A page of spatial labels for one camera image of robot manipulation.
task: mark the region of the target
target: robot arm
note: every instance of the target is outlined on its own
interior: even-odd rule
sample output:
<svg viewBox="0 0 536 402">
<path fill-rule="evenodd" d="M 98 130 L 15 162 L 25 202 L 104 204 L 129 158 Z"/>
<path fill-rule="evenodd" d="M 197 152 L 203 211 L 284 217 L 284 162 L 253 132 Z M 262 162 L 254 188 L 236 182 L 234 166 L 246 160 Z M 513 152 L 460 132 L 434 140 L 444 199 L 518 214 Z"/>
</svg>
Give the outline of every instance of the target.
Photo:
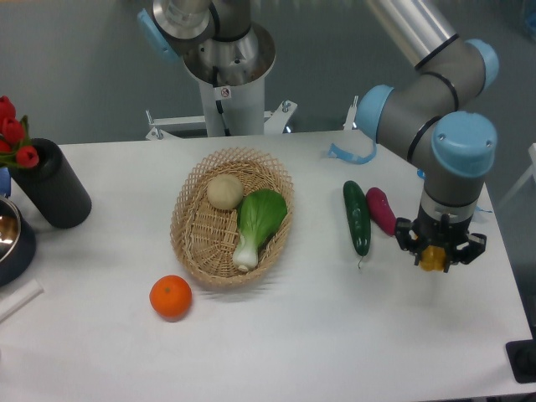
<svg viewBox="0 0 536 402">
<path fill-rule="evenodd" d="M 276 51 L 250 8 L 250 0 L 154 0 L 152 18 L 138 16 L 160 54 L 183 56 L 199 84 L 209 137 L 264 131 L 264 78 Z"/>
<path fill-rule="evenodd" d="M 405 90 L 373 88 L 358 106 L 356 124 L 425 172 L 418 217 L 398 219 L 396 237 L 415 255 L 415 264 L 436 250 L 447 272 L 486 247 L 486 236 L 469 234 L 468 227 L 493 163 L 497 133 L 485 117 L 459 108 L 493 82 L 497 56 L 482 41 L 463 42 L 432 4 L 368 0 L 368 5 L 420 76 Z"/>
</svg>

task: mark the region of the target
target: metal bowl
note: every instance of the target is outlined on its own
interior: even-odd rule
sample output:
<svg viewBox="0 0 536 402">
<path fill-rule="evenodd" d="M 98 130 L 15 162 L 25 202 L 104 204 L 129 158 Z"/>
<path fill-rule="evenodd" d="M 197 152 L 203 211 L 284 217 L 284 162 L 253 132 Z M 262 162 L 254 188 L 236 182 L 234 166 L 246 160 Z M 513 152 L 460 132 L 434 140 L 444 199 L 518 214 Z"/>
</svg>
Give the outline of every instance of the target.
<svg viewBox="0 0 536 402">
<path fill-rule="evenodd" d="M 18 278 L 35 255 L 35 233 L 17 206 L 0 196 L 0 286 Z"/>
</svg>

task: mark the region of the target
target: yellow object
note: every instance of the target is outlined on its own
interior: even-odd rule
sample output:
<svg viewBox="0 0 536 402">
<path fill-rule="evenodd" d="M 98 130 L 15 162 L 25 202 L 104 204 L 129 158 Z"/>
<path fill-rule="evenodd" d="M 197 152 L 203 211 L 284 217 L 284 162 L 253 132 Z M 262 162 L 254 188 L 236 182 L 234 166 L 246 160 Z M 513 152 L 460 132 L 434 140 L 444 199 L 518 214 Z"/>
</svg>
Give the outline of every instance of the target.
<svg viewBox="0 0 536 402">
<path fill-rule="evenodd" d="M 213 207 L 229 211 L 242 201 L 244 184 L 232 174 L 219 174 L 210 180 L 207 197 Z"/>
<path fill-rule="evenodd" d="M 442 247 L 429 245 L 420 255 L 420 268 L 425 271 L 443 271 L 446 253 Z"/>
</svg>

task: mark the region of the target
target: red tulip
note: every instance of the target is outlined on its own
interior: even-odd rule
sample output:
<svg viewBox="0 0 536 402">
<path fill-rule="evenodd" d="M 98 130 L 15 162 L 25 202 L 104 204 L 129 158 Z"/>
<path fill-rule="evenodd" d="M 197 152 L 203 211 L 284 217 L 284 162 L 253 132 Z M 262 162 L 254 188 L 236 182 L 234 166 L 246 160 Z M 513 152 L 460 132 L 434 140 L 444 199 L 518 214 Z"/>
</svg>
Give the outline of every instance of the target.
<svg viewBox="0 0 536 402">
<path fill-rule="evenodd" d="M 33 168 L 39 163 L 39 155 L 34 147 L 25 145 L 17 151 L 15 160 L 23 168 Z"/>
<path fill-rule="evenodd" d="M 0 140 L 0 152 L 11 152 L 11 146 L 7 142 Z"/>
<path fill-rule="evenodd" d="M 14 119 L 16 115 L 17 112 L 13 103 L 11 103 L 7 96 L 2 96 L 0 98 L 0 121 L 3 121 L 6 117 Z"/>
<path fill-rule="evenodd" d="M 2 131 L 4 140 L 11 145 L 17 144 L 24 139 L 24 127 L 17 120 L 12 117 L 3 119 Z"/>
</svg>

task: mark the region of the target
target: gray wall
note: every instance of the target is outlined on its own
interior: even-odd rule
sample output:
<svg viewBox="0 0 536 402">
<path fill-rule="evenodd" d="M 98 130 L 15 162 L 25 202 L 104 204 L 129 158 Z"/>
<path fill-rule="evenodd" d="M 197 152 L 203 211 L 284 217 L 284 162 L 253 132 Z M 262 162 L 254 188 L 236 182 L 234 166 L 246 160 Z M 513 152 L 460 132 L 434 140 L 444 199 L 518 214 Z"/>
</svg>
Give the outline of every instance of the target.
<svg viewBox="0 0 536 402">
<path fill-rule="evenodd" d="M 338 129 L 354 95 L 402 87 L 415 77 L 362 0 L 253 0 L 254 19 L 276 41 L 266 107 L 299 105 L 299 131 Z M 0 94 L 30 116 L 33 137 L 58 143 L 141 140 L 154 118 L 202 114 L 180 64 L 161 61 L 137 29 L 142 0 L 0 3 Z M 497 160 L 487 185 L 497 202 L 529 166 L 536 142 L 536 42 L 522 0 L 438 2 L 465 39 L 491 44 L 501 73 L 467 109 L 492 120 Z M 520 290 L 535 293 L 536 189 L 529 184 L 497 214 Z"/>
</svg>

